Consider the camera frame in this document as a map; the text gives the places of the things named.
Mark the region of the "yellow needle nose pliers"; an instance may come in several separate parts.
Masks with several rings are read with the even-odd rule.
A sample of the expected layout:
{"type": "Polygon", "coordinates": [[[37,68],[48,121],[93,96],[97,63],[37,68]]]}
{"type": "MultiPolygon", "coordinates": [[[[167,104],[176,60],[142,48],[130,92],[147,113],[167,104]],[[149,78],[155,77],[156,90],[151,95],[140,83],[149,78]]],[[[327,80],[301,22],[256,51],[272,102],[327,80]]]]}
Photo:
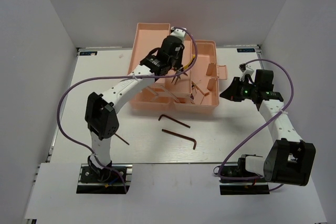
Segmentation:
{"type": "Polygon", "coordinates": [[[174,85],[181,79],[181,75],[188,76],[186,73],[186,70],[194,63],[196,56],[193,55],[190,62],[186,64],[185,66],[180,67],[179,69],[175,70],[175,76],[172,79],[172,82],[174,85]]]}

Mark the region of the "small dark hex key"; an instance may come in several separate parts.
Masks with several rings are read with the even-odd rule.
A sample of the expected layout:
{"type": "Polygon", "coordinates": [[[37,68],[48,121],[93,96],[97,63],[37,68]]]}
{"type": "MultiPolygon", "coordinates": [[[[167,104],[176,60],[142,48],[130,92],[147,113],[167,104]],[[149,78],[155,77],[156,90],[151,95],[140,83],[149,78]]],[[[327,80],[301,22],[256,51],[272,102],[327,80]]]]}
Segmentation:
{"type": "Polygon", "coordinates": [[[119,136],[119,135],[117,135],[117,134],[115,134],[115,136],[118,138],[118,139],[120,139],[122,142],[124,142],[124,143],[126,143],[126,145],[130,145],[129,144],[129,142],[128,141],[126,141],[124,138],[122,138],[121,136],[119,136]]]}

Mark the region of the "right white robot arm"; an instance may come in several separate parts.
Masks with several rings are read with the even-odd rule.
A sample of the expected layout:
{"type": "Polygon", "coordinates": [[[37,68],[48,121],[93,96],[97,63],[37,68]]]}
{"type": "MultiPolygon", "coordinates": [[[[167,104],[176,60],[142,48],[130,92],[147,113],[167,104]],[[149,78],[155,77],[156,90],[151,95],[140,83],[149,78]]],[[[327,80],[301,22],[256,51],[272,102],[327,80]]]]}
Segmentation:
{"type": "Polygon", "coordinates": [[[273,146],[267,156],[244,154],[237,168],[220,166],[218,173],[224,180],[250,181],[263,178],[267,182],[305,186],[311,174],[316,148],[296,132],[288,115],[282,95],[273,90],[274,73],[258,69],[254,81],[249,72],[235,77],[219,96],[241,102],[251,100],[266,121],[273,146]]]}

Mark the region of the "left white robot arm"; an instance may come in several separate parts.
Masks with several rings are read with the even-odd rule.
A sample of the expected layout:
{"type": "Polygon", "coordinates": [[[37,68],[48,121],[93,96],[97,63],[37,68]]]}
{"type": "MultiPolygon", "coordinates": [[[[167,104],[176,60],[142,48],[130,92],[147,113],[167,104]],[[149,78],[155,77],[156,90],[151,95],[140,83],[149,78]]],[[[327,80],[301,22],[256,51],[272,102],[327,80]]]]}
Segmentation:
{"type": "Polygon", "coordinates": [[[184,50],[185,32],[178,30],[168,35],[160,48],[152,49],[136,68],[111,89],[88,96],[85,121],[91,135],[94,151],[88,158],[93,176],[101,182],[110,178],[111,137],[119,128],[117,118],[121,108],[144,88],[152,85],[159,77],[167,75],[174,69],[181,69],[184,50]]]}

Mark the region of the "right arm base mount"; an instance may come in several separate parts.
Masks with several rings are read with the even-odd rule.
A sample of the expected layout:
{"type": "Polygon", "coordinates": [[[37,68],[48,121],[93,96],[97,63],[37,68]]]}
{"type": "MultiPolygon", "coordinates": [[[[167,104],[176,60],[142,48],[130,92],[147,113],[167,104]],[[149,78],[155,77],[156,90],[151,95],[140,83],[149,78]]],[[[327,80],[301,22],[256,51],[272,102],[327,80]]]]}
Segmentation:
{"type": "Polygon", "coordinates": [[[254,177],[253,173],[243,171],[237,164],[229,164],[221,170],[221,176],[238,177],[239,180],[219,180],[221,196],[267,195],[270,193],[268,183],[264,178],[244,180],[244,177],[254,177]]]}

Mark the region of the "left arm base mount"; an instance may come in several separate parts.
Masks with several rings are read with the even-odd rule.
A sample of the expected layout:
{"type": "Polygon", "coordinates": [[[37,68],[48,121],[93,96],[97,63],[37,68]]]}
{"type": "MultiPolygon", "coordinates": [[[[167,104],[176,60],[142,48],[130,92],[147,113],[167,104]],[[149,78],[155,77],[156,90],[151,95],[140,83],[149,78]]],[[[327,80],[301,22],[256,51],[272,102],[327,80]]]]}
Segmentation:
{"type": "Polygon", "coordinates": [[[124,195],[131,185],[132,165],[113,165],[118,174],[108,170],[106,175],[99,178],[88,164],[82,164],[76,194],[94,194],[94,195],[124,195]]]}

